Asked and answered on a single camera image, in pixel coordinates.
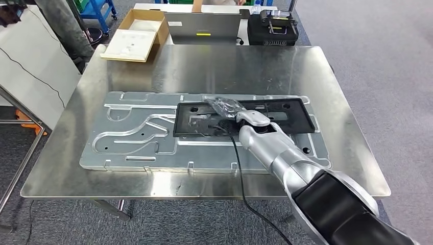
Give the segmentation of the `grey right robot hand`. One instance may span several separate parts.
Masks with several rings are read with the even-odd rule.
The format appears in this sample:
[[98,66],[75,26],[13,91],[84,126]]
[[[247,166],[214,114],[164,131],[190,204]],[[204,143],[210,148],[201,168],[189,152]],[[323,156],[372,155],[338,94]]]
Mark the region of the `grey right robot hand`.
[[207,97],[204,102],[223,118],[236,118],[236,115],[247,109],[238,101],[224,97]]

